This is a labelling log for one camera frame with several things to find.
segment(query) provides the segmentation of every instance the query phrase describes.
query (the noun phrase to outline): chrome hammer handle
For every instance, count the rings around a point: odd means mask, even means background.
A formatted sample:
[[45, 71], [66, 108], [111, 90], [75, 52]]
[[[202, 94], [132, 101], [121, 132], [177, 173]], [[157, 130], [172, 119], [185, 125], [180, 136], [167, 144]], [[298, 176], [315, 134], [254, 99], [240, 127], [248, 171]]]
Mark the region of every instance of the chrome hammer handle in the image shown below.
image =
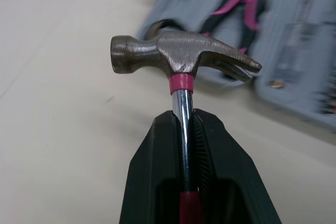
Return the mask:
[[130, 36], [113, 37], [111, 61], [116, 73], [133, 73], [142, 67], [157, 67], [169, 78], [173, 113], [181, 124], [183, 190], [197, 191], [191, 162], [190, 118], [193, 112], [193, 81], [198, 67], [215, 68], [247, 82], [252, 76], [246, 70], [259, 72], [261, 65], [219, 40], [185, 31], [164, 31], [148, 41]]

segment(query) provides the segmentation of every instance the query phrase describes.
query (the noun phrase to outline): gray tool case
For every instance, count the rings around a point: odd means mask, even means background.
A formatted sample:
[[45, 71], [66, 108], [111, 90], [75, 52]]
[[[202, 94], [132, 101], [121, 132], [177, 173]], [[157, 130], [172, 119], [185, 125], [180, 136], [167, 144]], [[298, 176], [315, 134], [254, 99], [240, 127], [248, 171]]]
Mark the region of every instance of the gray tool case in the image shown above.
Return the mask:
[[[220, 1], [158, 0], [137, 37], [142, 39], [153, 22], [164, 18], [197, 31]], [[221, 23], [215, 38], [237, 46], [242, 8]], [[336, 93], [336, 0], [268, 0], [260, 26], [249, 53], [263, 66], [256, 76], [257, 94], [277, 108], [336, 132], [336, 114], [322, 113], [326, 101], [336, 103], [336, 97], [329, 96]], [[209, 68], [200, 68], [197, 76], [220, 87], [243, 84]]]

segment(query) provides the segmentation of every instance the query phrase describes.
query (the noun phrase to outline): hammer head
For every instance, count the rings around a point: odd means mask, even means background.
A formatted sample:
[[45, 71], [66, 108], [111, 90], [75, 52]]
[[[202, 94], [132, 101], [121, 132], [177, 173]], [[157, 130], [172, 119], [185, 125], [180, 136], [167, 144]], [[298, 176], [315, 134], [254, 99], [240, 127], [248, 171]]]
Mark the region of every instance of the hammer head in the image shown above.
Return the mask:
[[199, 66], [211, 67], [241, 80], [259, 72], [261, 65], [237, 49], [197, 33], [164, 31], [156, 38], [139, 41], [115, 36], [111, 41], [111, 61], [116, 73], [133, 73], [141, 67], [157, 67], [166, 76], [189, 73], [196, 76]]

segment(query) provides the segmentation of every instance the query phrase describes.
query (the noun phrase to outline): white floor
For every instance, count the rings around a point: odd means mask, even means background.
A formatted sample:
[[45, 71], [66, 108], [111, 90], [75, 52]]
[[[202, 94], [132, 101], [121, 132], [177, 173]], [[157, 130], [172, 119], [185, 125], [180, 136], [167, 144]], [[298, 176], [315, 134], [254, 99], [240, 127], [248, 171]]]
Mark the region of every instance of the white floor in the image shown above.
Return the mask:
[[[171, 108], [156, 71], [114, 74], [114, 35], [155, 0], [0, 0], [0, 223], [118, 223], [129, 161]], [[336, 223], [336, 136], [248, 88], [198, 85], [254, 159], [283, 223]]]

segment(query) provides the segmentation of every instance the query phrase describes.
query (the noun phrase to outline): black holder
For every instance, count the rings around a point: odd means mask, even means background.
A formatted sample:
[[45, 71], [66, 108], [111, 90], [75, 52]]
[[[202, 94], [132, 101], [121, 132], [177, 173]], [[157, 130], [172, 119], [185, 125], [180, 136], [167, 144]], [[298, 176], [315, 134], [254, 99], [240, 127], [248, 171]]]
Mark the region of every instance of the black holder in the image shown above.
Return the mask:
[[[120, 224], [178, 224], [179, 123], [172, 111], [155, 118], [128, 172]], [[206, 224], [281, 223], [247, 153], [215, 116], [194, 110], [194, 156]]]

